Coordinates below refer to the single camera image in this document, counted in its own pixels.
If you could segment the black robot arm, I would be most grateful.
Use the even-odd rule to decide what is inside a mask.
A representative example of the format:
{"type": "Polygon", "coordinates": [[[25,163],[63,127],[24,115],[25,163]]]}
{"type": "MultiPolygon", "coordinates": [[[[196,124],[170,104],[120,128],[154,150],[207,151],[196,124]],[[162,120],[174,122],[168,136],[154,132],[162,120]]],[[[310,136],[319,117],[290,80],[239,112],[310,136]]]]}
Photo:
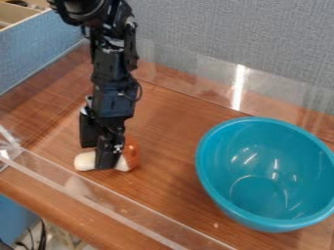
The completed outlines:
{"type": "Polygon", "coordinates": [[[80,143],[91,149],[75,158],[79,171],[139,166],[138,149],[127,142],[126,121],[134,117],[142,86],[138,68],[138,23],[127,0],[47,0],[64,23],[88,35],[92,94],[80,111],[80,143]]]}

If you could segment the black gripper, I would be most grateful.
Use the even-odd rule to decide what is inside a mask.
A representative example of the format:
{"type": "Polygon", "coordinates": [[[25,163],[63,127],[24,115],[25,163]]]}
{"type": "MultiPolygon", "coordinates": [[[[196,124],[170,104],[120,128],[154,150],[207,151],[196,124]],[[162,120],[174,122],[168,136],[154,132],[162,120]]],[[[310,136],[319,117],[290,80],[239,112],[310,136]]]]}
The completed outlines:
{"type": "Polygon", "coordinates": [[[138,91],[138,81],[128,79],[104,86],[95,85],[92,94],[86,97],[80,111],[80,144],[82,147],[95,147],[96,170],[114,169],[119,162],[126,145],[124,123],[135,114],[138,91]]]}

